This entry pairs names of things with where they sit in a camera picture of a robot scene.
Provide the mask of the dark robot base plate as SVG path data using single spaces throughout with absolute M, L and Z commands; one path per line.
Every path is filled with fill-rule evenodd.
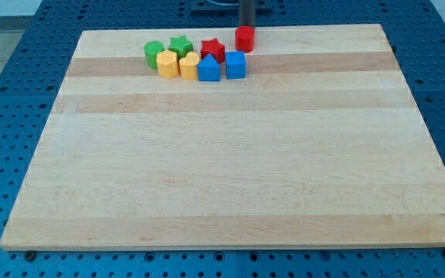
M 204 12 L 238 12 L 239 0 L 188 0 L 191 13 Z M 271 12 L 273 0 L 255 0 L 255 9 L 258 12 Z

